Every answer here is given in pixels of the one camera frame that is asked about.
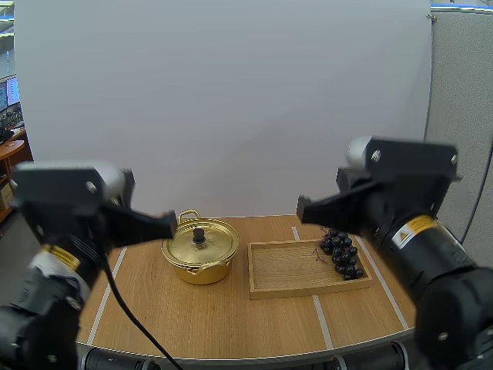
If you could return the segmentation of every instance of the pot handle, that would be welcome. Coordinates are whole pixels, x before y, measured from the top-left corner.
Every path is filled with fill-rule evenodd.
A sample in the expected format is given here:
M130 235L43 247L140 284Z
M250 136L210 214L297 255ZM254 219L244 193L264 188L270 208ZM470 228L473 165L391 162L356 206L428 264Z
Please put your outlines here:
M186 214L195 214L197 218L200 218L199 213L196 210L184 210L181 214L178 216L178 224L182 223L182 217L185 216Z
M205 270L209 270L210 268L213 268L213 267L227 266L229 264L230 264L230 261L224 262L223 260L219 260L219 261L216 261L216 262L210 262L208 264L203 264L202 266L199 267L198 270L195 270L195 269L192 269L192 268L187 268L186 270L188 271L189 274L192 274L194 276L199 276Z

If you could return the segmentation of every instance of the grape stem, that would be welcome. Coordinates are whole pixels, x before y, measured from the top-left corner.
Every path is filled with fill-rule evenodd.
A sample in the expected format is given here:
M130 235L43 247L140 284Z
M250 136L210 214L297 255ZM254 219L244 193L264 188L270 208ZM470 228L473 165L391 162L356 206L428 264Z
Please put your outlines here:
M327 261L325 261L319 254L318 254L318 245L315 247L314 251L312 252L313 253L316 253L317 254L317 258L315 259L315 261L322 261L323 264L328 264Z

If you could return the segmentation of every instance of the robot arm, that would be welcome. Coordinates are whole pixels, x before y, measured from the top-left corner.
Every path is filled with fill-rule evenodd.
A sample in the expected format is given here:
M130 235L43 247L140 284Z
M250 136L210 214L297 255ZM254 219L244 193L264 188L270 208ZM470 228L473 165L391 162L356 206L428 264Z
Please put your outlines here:
M457 177L453 146L357 140L340 194L300 197L302 223L366 237L417 307L414 340L436 368L493 368L493 270L476 266L434 218Z
M15 206L42 249L22 289L0 308L0 363L75 369L79 316L114 247L172 238L176 216L130 210L130 171L107 163L26 163L13 173Z

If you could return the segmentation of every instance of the wooden tray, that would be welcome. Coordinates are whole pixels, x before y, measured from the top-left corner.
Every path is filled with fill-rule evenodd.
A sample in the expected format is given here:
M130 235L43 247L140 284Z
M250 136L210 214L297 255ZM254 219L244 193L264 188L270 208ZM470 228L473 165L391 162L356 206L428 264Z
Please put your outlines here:
M369 288L374 284L366 256L358 247L358 267L364 276L345 281L334 270L331 256L316 261L315 247L320 240L273 241L248 245L250 299L289 298Z

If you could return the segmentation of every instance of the gold pot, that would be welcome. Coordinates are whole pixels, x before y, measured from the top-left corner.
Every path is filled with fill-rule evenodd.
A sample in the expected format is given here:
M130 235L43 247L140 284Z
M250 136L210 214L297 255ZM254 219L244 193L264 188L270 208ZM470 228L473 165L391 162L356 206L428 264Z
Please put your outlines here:
M195 214L196 218L183 220L186 214ZM238 233L226 222L200 218L196 210L186 210L178 216L175 237L161 251L180 279L212 284L230 272L238 243Z

